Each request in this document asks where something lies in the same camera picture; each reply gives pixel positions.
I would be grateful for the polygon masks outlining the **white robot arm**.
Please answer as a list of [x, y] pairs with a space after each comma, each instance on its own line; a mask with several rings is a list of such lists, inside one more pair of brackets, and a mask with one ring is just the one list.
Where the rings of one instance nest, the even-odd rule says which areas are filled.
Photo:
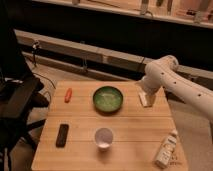
[[178, 60], [172, 55], [153, 60], [145, 66], [145, 75], [139, 81], [142, 105], [151, 107], [156, 92], [163, 86], [199, 110], [206, 118], [213, 120], [213, 91], [178, 75], [178, 66]]

